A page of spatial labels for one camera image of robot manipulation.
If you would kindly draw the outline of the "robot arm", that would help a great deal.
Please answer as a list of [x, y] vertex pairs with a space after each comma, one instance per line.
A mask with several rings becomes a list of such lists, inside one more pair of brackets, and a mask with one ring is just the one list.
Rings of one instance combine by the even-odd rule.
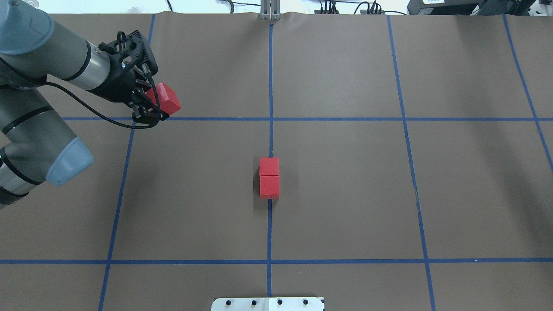
[[[90, 167], [94, 158], [39, 92], [55, 87], [97, 117], [126, 129], [149, 129], [180, 110], [174, 91], [155, 83], [158, 65], [140, 31], [119, 31], [95, 45], [23, 0], [1, 2], [1, 206], [48, 182], [61, 186]], [[131, 109], [134, 125], [102, 115], [53, 76]]]

